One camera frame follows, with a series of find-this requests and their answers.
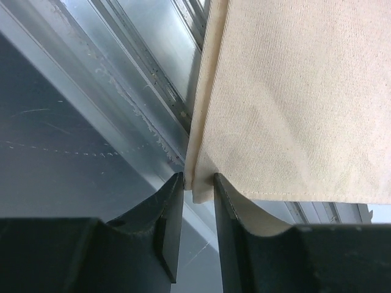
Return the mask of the beige cloth mat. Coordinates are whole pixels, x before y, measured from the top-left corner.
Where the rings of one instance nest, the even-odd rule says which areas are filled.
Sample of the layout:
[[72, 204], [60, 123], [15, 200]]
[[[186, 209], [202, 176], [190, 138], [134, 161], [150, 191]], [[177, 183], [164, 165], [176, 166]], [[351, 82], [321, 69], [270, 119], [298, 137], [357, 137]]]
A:
[[390, 203], [390, 2], [211, 1], [185, 162], [251, 200]]

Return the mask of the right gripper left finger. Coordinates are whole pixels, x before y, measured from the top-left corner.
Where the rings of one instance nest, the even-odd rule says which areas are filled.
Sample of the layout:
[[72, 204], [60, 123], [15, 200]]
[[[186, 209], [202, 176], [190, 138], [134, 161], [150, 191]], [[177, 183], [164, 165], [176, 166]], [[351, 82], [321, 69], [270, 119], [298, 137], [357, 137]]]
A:
[[4, 218], [2, 292], [170, 292], [177, 280], [183, 174], [121, 216]]

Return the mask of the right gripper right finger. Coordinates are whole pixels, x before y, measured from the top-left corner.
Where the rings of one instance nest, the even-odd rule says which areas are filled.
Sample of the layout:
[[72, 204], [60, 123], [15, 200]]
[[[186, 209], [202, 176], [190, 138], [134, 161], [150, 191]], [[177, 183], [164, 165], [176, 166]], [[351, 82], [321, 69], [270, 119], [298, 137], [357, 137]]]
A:
[[390, 225], [290, 225], [213, 182], [225, 292], [390, 291]]

